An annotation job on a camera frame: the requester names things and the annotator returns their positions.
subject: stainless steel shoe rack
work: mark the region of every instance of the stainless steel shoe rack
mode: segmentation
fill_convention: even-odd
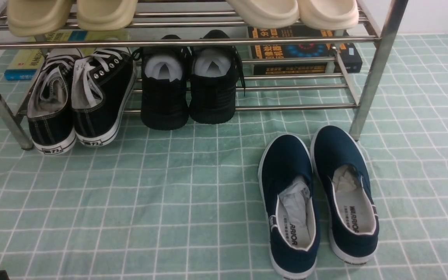
[[[139,0],[139,2],[223,2],[224,0]],[[238,111],[249,110],[323,110],[323,109],[354,109],[355,116],[350,127],[350,134],[358,140],[361,131],[368,117],[371,103],[375,97],[383,70],[386,66],[388,56],[395,41],[398,28],[402,21],[408,0],[392,0],[387,14],[386,21],[382,30],[380,30],[371,17],[368,9],[359,0],[359,23],[366,28],[367,36],[343,36],[343,32],[335,32],[334,37],[296,37],[296,38],[267,38],[267,39],[199,39],[199,40],[156,40],[156,41],[87,41],[87,42],[46,42],[44,36],[36,37],[37,42],[5,42],[0,43],[0,49],[41,49],[44,53],[51,48],[82,48],[82,47],[144,47],[144,46],[211,46],[211,45],[231,45],[246,46],[258,44],[301,44],[315,43],[324,44],[331,43],[332,50],[327,57],[316,58],[295,58],[281,59],[281,62],[327,62],[326,73],[321,74],[301,74],[301,75],[269,75],[269,76],[250,76],[245,80],[287,80],[287,79],[323,79],[323,78],[340,78],[344,83],[340,84],[319,84],[306,86],[269,86],[269,87],[247,87],[247,91],[308,91],[323,89],[346,89],[349,94],[350,103],[320,103],[320,104],[298,104],[293,106],[239,106]],[[75,13],[70,13],[69,22],[63,27],[66,30],[78,29],[77,23],[73,22],[76,18]],[[146,21],[146,18],[156,18],[156,21]],[[197,21],[167,21],[167,18],[198,18]],[[222,18],[231,18],[229,20],[221,20]],[[230,27],[230,26],[247,26],[247,24],[238,18],[235,11],[195,11],[195,12],[137,12],[135,19],[127,28],[191,28],[191,27]],[[8,30],[7,16],[5,14],[5,4],[0,8],[0,31]],[[348,79],[343,62],[341,61],[336,46],[340,43],[348,42],[368,42],[373,43],[376,52],[369,70],[366,83],[360,95],[355,92],[355,88]],[[334,63],[337,62],[341,67],[341,73],[334,73]],[[258,64],[261,61],[244,60],[244,64]],[[23,97],[16,112],[7,106],[4,98],[0,94],[0,117],[5,122],[11,134],[15,137],[22,149],[32,149],[32,141],[23,131],[20,123],[26,113],[27,102],[31,89]],[[134,93],[141,94],[142,90],[135,89]],[[138,108],[128,108],[125,113],[138,114]]]

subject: black sneaker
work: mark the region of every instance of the black sneaker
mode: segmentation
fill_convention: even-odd
[[[180,39],[167,35],[162,39]],[[155,130],[175,130],[188,122],[186,81],[191,53],[186,47],[146,47],[133,53],[142,60],[141,120]]]
[[[52,50],[32,85],[27,119],[34,146],[42,154],[62,154],[75,144],[71,112],[74,63],[78,49]]]
[[[115,139],[136,78],[128,48],[100,48],[75,63],[73,123],[82,144],[100,147]]]
[[[228,39],[221,30],[204,39]],[[236,111],[236,82],[245,87],[242,59],[234,46],[198,47],[193,50],[190,116],[198,123],[221,124]]]

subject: slide sandal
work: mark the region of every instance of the slide sandal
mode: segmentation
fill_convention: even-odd
[[[297,0],[226,0],[249,25],[256,28],[290,26],[299,18]]]
[[[298,0],[300,19],[317,30],[348,30],[359,23],[355,0]]]
[[[89,31],[119,30],[128,26],[137,0],[77,0],[77,23]]]
[[[59,30],[68,19],[73,0],[9,0],[8,26],[17,37]]]

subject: navy blue slip-on shoe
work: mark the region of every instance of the navy blue slip-on shoe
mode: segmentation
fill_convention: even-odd
[[[379,223],[362,152],[345,131],[324,126],[311,155],[329,204],[331,249],[348,264],[365,264],[376,251]]]
[[[320,234],[312,179],[309,151],[298,137],[281,135],[267,146],[258,180],[272,266],[285,278],[304,279],[316,267]]]

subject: tiled floor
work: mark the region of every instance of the tiled floor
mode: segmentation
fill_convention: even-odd
[[[367,74],[374,48],[359,50]],[[0,90],[14,107],[28,84],[2,78],[13,54],[0,58]],[[359,89],[364,78],[354,76]],[[240,105],[299,101],[347,98],[341,90],[238,95]],[[55,157],[23,152],[0,120],[0,269],[17,280],[279,279],[256,176],[263,149],[284,132],[309,143],[325,124],[348,129],[352,116],[240,113],[173,132],[132,116],[111,145]],[[398,37],[360,146],[380,217],[377,255],[361,268],[335,257],[318,191],[322,244],[311,278],[448,279],[448,35]]]

